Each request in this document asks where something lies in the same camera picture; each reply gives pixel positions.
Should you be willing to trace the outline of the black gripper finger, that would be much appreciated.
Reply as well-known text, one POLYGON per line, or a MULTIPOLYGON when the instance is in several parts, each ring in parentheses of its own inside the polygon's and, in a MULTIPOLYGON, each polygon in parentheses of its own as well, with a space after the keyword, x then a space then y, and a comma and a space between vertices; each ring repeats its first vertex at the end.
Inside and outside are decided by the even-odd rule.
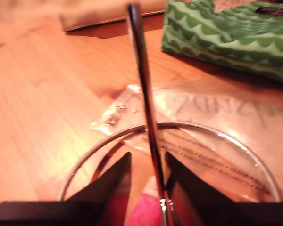
POLYGON ((166 152, 166 163, 171 170, 167 182, 167 191, 171 197, 179 194, 174 191, 175 184, 178 183, 187 195, 187 202, 200 212, 209 209, 228 210, 235 206, 236 202, 200 179, 170 152, 166 152))
POLYGON ((131 188, 132 154, 127 152, 102 176, 62 202, 66 212, 101 212, 116 194, 125 196, 131 188))

